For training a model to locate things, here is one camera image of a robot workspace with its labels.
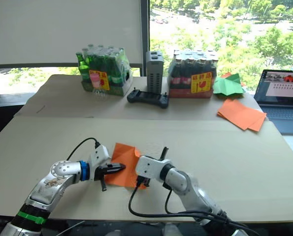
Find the game controller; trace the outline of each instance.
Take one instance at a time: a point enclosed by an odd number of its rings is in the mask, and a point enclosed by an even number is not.
[[[162,94],[157,94],[152,92],[143,92],[134,88],[134,90],[130,92],[129,95],[127,96],[127,100],[130,103],[144,102],[144,103],[160,106],[161,108],[167,108],[169,97],[166,93],[162,95]]]

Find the gray box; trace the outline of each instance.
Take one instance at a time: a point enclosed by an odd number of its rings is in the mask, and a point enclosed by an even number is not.
[[[147,91],[162,92],[164,59],[160,51],[146,52]]]

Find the green band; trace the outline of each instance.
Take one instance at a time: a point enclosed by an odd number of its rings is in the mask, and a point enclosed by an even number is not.
[[[17,213],[17,215],[19,215],[19,216],[21,216],[21,217],[23,217],[25,219],[31,220],[31,221],[35,222],[36,224],[38,224],[38,225],[42,225],[42,224],[44,224],[46,222],[46,219],[43,219],[42,217],[36,217],[34,215],[29,215],[29,214],[24,213],[22,211],[19,211]]]

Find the laptop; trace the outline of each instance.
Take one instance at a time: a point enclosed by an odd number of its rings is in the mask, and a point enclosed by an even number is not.
[[[293,71],[264,70],[255,100],[283,135],[293,135]]]

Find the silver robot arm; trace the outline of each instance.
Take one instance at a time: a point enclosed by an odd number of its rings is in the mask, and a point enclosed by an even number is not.
[[[136,168],[136,173],[140,177],[146,178],[147,185],[150,179],[164,183],[163,186],[168,186],[178,195],[186,210],[206,211],[222,217],[226,217],[226,213],[222,211],[199,186],[197,179],[189,176],[183,171],[176,169],[170,160],[163,159],[156,160],[149,156],[141,156]],[[234,229],[231,227],[224,228],[211,220],[197,219],[206,231],[211,235],[218,236],[248,236],[245,231],[241,229]]]
[[[59,161],[49,174],[31,191],[25,203],[9,222],[0,236],[38,236],[48,216],[58,204],[67,187],[79,181],[100,180],[105,191],[104,175],[124,169],[119,163],[106,164],[110,160],[107,148],[99,145],[91,153],[88,162]]]

